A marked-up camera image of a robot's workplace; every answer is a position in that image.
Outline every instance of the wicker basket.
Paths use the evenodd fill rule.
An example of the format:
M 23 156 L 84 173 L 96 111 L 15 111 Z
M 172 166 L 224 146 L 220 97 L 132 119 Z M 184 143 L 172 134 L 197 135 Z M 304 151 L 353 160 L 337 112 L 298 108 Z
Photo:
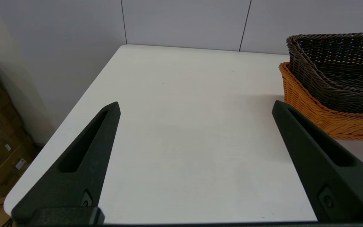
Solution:
M 279 70 L 284 81 L 284 101 L 333 138 L 363 140 L 363 113 L 344 113 L 331 110 L 313 98 L 288 69 L 281 63 Z
M 290 71 L 324 106 L 363 113 L 363 33 L 287 39 Z

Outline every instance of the wall seam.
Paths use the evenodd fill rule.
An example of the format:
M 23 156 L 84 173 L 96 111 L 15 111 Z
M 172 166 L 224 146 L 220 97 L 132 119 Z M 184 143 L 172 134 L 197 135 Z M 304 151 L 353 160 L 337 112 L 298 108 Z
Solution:
M 125 20 L 124 20 L 124 10 L 123 10 L 123 0 L 121 2 L 121 13 L 123 14 L 123 25 L 124 25 L 124 36 L 125 36 L 125 44 L 128 44 L 127 42 L 127 33 L 125 31 Z
M 246 15 L 245 27 L 243 28 L 242 39 L 240 40 L 239 51 L 240 51 L 240 49 L 242 48 L 243 36 L 245 35 L 246 24 L 247 24 L 247 19 L 249 18 L 249 12 L 250 12 L 250 6 L 251 6 L 251 5 L 252 5 L 252 0 L 250 0 L 249 8 L 247 9 L 247 15 Z

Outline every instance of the white wall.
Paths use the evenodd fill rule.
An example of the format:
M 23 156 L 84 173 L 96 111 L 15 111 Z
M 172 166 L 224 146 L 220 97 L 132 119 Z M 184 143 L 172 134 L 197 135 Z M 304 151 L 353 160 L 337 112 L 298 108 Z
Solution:
M 128 44 L 239 50 L 250 0 L 124 0 Z
M 252 0 L 241 51 L 288 54 L 298 34 L 363 32 L 363 0 Z
M 54 133 L 51 115 L 21 60 L 15 42 L 0 18 L 0 82 L 19 112 L 27 132 L 37 143 L 45 143 Z
M 120 0 L 0 0 L 0 15 L 54 128 L 125 44 Z

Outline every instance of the table top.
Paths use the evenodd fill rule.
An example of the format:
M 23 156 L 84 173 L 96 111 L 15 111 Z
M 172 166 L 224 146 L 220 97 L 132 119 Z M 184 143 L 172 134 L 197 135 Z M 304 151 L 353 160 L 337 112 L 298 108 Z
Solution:
M 13 207 L 105 105 L 121 109 L 105 223 L 315 221 L 271 115 L 287 55 L 122 46 L 12 191 Z M 363 141 L 340 141 L 363 161 Z

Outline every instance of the orange wicker basket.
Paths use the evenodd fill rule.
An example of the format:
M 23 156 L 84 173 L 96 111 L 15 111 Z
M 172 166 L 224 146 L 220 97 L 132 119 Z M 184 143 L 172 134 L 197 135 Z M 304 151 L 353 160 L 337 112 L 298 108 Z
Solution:
M 363 140 L 363 113 L 338 112 L 323 106 L 302 86 L 288 69 L 289 62 L 279 70 L 284 81 L 284 101 L 319 128 L 336 139 Z

